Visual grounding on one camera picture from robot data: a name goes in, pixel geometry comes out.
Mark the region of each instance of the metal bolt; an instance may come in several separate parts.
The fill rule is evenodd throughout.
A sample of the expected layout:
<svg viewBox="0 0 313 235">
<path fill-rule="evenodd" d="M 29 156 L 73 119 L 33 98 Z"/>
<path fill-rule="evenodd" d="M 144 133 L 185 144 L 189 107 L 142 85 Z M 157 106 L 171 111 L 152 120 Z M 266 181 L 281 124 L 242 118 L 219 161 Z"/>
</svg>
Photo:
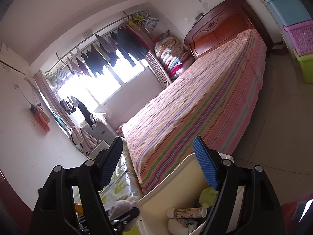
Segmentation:
<svg viewBox="0 0 313 235">
<path fill-rule="evenodd" d="M 92 166 L 94 164 L 94 160 L 88 160 L 85 162 L 86 166 Z"/>
<path fill-rule="evenodd" d="M 223 164 L 224 164 L 225 166 L 230 166 L 230 165 L 232 165 L 232 162 L 231 162 L 230 160 L 228 160 L 228 159 L 224 159 L 224 160 L 223 160 Z"/>
<path fill-rule="evenodd" d="M 262 168 L 261 166 L 257 165 L 257 166 L 255 167 L 255 170 L 258 171 L 258 172 L 262 172 L 262 171 L 263 171 L 263 168 Z"/>
<path fill-rule="evenodd" d="M 62 166 L 58 165 L 58 166 L 55 166 L 53 170 L 54 170 L 55 172 L 58 172 L 58 171 L 60 171 L 61 169 L 62 169 Z"/>
</svg>

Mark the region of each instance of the pink plastic basket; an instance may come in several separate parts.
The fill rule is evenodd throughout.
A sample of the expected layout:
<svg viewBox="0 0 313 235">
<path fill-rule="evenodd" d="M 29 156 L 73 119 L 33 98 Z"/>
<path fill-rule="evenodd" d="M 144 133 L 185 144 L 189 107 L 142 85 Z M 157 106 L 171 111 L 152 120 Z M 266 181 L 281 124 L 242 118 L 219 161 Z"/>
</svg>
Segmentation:
<svg viewBox="0 0 313 235">
<path fill-rule="evenodd" d="M 299 56 L 313 53 L 313 20 L 284 28 L 289 33 Z"/>
</svg>

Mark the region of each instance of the stack of folded blankets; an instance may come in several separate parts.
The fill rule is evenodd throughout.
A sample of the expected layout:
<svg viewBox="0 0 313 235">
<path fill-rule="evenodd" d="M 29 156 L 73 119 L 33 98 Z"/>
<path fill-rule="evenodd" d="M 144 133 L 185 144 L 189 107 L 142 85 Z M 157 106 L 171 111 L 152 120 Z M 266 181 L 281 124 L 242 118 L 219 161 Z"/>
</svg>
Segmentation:
<svg viewBox="0 0 313 235">
<path fill-rule="evenodd" d="M 158 36 L 156 41 L 156 57 L 172 80 L 177 79 L 195 62 L 193 55 L 169 31 Z"/>
</svg>

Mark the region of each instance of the green plush toy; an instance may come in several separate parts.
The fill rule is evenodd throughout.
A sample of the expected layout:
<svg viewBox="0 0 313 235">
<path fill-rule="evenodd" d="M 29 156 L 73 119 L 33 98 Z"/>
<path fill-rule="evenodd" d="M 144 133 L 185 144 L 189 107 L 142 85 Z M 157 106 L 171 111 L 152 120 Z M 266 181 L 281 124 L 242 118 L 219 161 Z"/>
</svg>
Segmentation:
<svg viewBox="0 0 313 235">
<path fill-rule="evenodd" d="M 213 206 L 215 198 L 217 195 L 217 191 L 213 189 L 213 187 L 208 187 L 202 191 L 200 194 L 199 203 L 204 208 L 209 208 Z"/>
</svg>

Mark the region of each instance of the wooden headboard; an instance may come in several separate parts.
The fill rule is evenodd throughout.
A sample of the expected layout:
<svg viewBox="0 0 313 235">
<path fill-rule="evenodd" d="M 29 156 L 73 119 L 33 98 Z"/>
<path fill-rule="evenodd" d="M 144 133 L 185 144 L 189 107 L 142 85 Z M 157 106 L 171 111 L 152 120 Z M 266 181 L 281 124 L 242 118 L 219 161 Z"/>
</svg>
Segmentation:
<svg viewBox="0 0 313 235">
<path fill-rule="evenodd" d="M 226 0 L 193 26 L 184 44 L 197 59 L 251 28 L 259 32 L 267 48 L 273 46 L 266 28 L 246 0 Z"/>
</svg>

